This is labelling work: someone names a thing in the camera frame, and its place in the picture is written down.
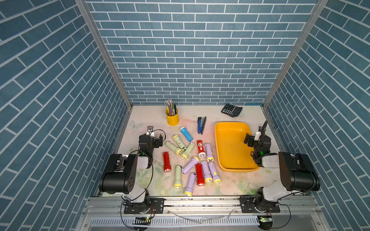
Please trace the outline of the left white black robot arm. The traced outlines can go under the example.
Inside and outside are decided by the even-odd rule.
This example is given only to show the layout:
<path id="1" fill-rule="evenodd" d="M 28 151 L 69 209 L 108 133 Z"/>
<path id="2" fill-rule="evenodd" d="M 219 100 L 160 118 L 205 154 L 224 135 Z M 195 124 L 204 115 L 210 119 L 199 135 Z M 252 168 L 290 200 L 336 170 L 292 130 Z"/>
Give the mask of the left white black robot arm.
<path id="1" fill-rule="evenodd" d="M 154 136 L 149 132 L 139 136 L 139 148 L 127 156 L 111 154 L 99 181 L 99 191 L 120 195 L 122 205 L 128 214 L 155 212 L 155 204 L 150 201 L 148 188 L 136 182 L 138 169 L 153 169 L 154 149 L 163 146 L 166 135 Z"/>

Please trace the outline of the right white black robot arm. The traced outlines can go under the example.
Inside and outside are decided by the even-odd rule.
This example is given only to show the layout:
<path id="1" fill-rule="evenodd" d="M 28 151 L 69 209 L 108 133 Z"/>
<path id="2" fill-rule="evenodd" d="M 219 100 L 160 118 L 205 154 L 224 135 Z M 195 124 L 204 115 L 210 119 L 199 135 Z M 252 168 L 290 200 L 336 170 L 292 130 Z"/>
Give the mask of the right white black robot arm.
<path id="1" fill-rule="evenodd" d="M 274 210 L 285 197 L 320 189 L 319 177 L 307 154 L 271 153 L 271 138 L 261 132 L 256 136 L 246 134 L 244 143 L 253 148 L 251 156 L 258 167 L 277 168 L 280 172 L 279 180 L 259 188 L 255 194 L 253 205 L 257 211 Z"/>

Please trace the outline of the yellow plastic storage tray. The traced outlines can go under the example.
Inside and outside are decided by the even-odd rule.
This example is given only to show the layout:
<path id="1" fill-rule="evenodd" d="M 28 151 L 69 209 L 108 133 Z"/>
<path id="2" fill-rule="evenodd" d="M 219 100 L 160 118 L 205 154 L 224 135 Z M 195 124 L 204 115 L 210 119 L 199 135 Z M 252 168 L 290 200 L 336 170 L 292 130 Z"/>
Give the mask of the yellow plastic storage tray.
<path id="1" fill-rule="evenodd" d="M 243 122 L 218 122 L 214 127 L 218 163 L 229 172 L 252 172 L 259 167 L 251 157 L 252 147 L 244 143 L 251 135 L 249 126 Z"/>

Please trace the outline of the yellow pen cup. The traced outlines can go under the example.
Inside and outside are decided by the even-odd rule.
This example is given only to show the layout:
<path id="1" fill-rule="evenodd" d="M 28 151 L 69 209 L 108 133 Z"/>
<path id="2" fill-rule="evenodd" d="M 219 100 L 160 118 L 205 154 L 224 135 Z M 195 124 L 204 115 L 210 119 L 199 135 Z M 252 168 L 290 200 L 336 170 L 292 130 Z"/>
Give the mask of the yellow pen cup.
<path id="1" fill-rule="evenodd" d="M 176 110 L 175 115 L 170 116 L 168 114 L 168 109 L 166 110 L 166 117 L 167 117 L 167 123 L 170 126 L 176 126 L 179 124 L 179 116 L 178 116 L 178 110 Z"/>

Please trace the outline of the pens in cup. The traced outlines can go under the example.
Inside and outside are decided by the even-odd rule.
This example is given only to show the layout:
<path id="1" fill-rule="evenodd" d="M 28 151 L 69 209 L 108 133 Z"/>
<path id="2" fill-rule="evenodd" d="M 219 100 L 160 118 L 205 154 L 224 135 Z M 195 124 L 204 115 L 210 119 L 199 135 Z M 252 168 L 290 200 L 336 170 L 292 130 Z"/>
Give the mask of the pens in cup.
<path id="1" fill-rule="evenodd" d="M 176 104 L 174 104 L 171 99 L 166 100 L 165 103 L 167 105 L 167 112 L 166 112 L 166 114 L 168 116 L 175 116 L 177 114 Z"/>

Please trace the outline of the green flashlight slanted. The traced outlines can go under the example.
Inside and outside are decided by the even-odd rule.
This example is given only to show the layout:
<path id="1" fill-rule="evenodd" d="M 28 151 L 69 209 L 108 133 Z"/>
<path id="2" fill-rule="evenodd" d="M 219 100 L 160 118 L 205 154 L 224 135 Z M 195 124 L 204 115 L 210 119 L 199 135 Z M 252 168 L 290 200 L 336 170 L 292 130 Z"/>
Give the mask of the green flashlight slanted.
<path id="1" fill-rule="evenodd" d="M 191 154 L 192 150 L 194 149 L 195 144 L 191 142 L 188 147 L 182 152 L 181 158 L 182 159 L 188 159 L 189 155 Z"/>

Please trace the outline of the black calculator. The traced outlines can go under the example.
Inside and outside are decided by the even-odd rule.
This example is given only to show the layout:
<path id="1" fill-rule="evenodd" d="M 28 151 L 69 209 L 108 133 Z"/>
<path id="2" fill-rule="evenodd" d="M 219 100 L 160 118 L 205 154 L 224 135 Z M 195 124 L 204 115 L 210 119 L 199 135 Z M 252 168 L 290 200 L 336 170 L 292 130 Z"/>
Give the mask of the black calculator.
<path id="1" fill-rule="evenodd" d="M 226 104 L 222 108 L 221 112 L 230 117 L 237 117 L 242 112 L 242 107 Z"/>

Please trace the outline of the purple flashlight slanted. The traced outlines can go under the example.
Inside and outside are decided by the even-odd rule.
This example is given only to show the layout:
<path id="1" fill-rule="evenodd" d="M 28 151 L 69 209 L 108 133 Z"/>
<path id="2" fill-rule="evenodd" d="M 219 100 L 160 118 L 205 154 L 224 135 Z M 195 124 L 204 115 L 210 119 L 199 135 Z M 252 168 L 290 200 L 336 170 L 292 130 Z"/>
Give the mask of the purple flashlight slanted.
<path id="1" fill-rule="evenodd" d="M 183 174 L 188 174 L 191 169 L 199 163 L 199 159 L 197 157 L 193 157 L 189 162 L 188 164 L 182 168 L 182 173 Z"/>

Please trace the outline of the purple flashlight upper right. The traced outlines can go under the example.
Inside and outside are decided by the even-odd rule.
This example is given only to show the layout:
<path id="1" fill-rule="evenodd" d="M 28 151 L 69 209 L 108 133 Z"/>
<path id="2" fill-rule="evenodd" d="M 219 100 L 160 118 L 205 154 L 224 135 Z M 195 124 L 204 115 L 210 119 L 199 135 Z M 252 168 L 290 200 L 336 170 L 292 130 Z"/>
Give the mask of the purple flashlight upper right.
<path id="1" fill-rule="evenodd" d="M 210 143 L 205 144 L 205 150 L 206 150 L 207 162 L 213 162 L 214 161 L 214 155 L 213 155 L 212 146 L 211 146 Z"/>

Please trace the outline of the blue black stapler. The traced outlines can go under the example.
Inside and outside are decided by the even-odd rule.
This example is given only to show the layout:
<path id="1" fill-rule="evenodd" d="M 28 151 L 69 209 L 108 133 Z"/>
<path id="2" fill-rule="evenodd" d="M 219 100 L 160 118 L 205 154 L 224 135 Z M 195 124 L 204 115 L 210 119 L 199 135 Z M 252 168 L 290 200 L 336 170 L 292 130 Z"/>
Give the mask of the blue black stapler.
<path id="1" fill-rule="evenodd" d="M 198 117 L 198 134 L 203 134 L 207 117 Z"/>

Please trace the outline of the purple flashlight bottom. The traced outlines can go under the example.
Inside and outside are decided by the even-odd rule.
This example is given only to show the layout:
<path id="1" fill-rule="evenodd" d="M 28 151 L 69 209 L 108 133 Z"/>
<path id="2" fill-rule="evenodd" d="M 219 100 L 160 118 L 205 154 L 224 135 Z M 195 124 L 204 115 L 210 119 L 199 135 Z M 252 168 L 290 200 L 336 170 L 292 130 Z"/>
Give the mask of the purple flashlight bottom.
<path id="1" fill-rule="evenodd" d="M 192 197 L 193 195 L 193 188 L 194 188 L 196 177 L 197 175 L 194 172 L 191 172 L 189 175 L 188 184 L 184 192 L 184 194 L 188 197 Z"/>

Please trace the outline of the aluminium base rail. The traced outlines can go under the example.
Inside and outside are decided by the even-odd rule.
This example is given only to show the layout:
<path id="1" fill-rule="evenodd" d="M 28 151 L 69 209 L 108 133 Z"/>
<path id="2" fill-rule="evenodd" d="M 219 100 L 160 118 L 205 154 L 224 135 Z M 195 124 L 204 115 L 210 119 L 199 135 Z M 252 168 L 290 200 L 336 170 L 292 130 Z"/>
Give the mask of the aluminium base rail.
<path id="1" fill-rule="evenodd" d="M 78 231 L 327 231 L 329 226 L 311 195 L 279 201 L 259 213 L 251 197 L 153 197 L 146 214 L 128 214 L 119 197 L 92 197 Z"/>

